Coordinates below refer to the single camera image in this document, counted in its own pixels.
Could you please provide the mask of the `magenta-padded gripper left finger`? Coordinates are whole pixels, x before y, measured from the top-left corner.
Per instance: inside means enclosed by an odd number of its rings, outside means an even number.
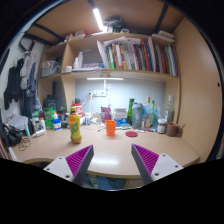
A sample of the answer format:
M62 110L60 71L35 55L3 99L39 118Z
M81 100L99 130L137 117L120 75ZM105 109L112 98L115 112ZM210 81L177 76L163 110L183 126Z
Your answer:
M44 170L81 186L93 155L93 146L89 145L67 157L57 157Z

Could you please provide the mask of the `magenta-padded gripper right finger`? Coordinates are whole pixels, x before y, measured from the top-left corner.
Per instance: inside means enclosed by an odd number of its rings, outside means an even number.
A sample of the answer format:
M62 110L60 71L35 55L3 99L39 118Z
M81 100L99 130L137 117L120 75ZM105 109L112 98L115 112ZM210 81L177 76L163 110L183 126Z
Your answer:
M138 167L144 185L182 169L182 166L168 154L158 155L136 144L132 145L131 154Z

